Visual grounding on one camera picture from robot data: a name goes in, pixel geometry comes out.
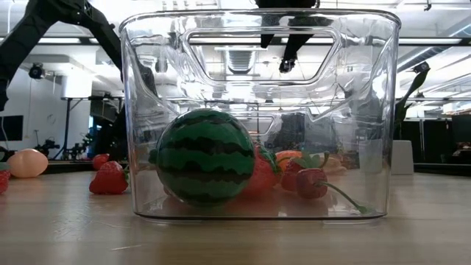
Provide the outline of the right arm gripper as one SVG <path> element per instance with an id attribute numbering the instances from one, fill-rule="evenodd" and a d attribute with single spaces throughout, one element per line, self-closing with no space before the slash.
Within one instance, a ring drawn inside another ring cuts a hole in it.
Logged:
<path id="1" fill-rule="evenodd" d="M 255 0 L 255 4 L 259 8 L 312 8 L 313 6 L 316 6 L 316 3 L 316 0 Z M 318 18 L 314 20 L 314 22 L 316 22 L 316 26 L 330 26 L 333 23 L 333 20 L 328 18 Z M 261 48 L 266 49 L 272 42 L 274 36 L 274 34 L 262 34 Z M 313 35 L 289 35 L 282 62 L 284 63 L 296 60 L 299 49 L 312 37 Z"/>

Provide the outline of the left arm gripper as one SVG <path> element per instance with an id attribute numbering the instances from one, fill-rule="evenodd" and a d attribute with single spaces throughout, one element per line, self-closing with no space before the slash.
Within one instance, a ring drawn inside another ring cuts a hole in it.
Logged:
<path id="1" fill-rule="evenodd" d="M 127 159 L 127 126 L 125 107 L 121 109 L 112 124 L 100 129 L 95 140 L 95 153 L 108 154 L 109 160 Z"/>

